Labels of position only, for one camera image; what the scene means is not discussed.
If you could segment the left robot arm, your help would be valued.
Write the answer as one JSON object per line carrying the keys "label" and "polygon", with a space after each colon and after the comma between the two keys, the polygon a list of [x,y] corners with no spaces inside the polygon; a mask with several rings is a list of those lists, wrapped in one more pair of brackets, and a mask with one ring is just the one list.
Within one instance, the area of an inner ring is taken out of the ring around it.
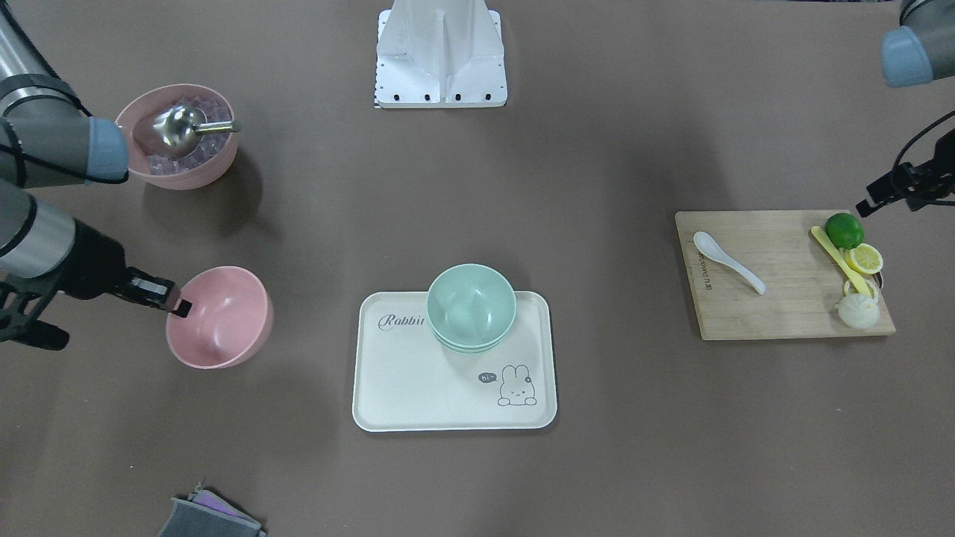
{"label": "left robot arm", "polygon": [[[890,88],[925,85],[954,74],[954,3],[904,1],[898,26],[880,42],[883,82]],[[918,132],[898,151],[890,170],[866,187],[867,196],[856,205],[857,215],[869,217],[880,208],[903,201],[909,210],[951,207],[954,187],[954,133],[934,144],[933,156],[922,164],[904,162],[905,154],[923,136],[953,118],[946,113]]]}

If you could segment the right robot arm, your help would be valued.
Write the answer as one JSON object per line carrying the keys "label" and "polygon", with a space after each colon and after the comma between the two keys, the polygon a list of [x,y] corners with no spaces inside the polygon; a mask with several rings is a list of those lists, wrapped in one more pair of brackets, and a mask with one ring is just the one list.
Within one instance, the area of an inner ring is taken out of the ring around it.
{"label": "right robot arm", "polygon": [[1,4],[1,337],[59,351],[61,327],[41,319],[58,295],[113,295],[187,317],[192,305],[167,279],[129,266],[122,245],[35,194],[38,188],[126,183],[119,126],[92,115]]}

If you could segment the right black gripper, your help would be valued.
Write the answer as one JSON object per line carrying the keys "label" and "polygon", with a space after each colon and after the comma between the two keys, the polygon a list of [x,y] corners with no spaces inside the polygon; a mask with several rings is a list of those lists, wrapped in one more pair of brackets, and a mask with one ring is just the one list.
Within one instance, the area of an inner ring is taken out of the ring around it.
{"label": "right black gripper", "polygon": [[[176,301],[176,284],[126,263],[122,245],[86,224],[75,226],[71,249],[71,296],[89,300],[113,295],[147,307],[169,307]],[[170,310],[187,318],[192,303],[180,300]]]}

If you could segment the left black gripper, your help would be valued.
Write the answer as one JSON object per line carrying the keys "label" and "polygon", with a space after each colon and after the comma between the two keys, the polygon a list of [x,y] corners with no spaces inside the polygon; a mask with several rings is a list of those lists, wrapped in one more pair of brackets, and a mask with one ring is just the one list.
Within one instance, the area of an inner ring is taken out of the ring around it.
{"label": "left black gripper", "polygon": [[903,201],[912,212],[929,205],[952,207],[953,188],[952,164],[937,160],[928,160],[920,166],[902,163],[865,188],[866,197],[856,204],[856,212],[866,218],[896,201]]}

